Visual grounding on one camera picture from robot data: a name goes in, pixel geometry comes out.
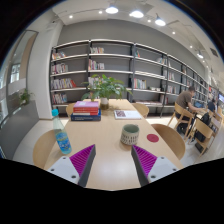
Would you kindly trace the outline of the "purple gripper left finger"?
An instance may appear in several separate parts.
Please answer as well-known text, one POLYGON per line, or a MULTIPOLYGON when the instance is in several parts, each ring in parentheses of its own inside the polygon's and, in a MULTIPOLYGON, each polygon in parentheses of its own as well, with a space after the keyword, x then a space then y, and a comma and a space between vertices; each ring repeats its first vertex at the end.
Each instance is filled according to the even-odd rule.
POLYGON ((70 157, 62 156, 48 169, 48 172, 85 187, 95 155, 95 145, 88 146, 70 157))

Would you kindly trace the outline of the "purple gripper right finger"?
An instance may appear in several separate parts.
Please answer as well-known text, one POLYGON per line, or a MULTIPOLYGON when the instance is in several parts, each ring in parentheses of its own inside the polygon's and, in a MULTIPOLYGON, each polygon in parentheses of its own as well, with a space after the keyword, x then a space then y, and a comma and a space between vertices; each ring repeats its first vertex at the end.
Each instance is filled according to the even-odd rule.
POLYGON ((178 168, 165 156, 157 157, 139 146, 132 146, 131 155, 141 186, 150 184, 178 171, 178 168))

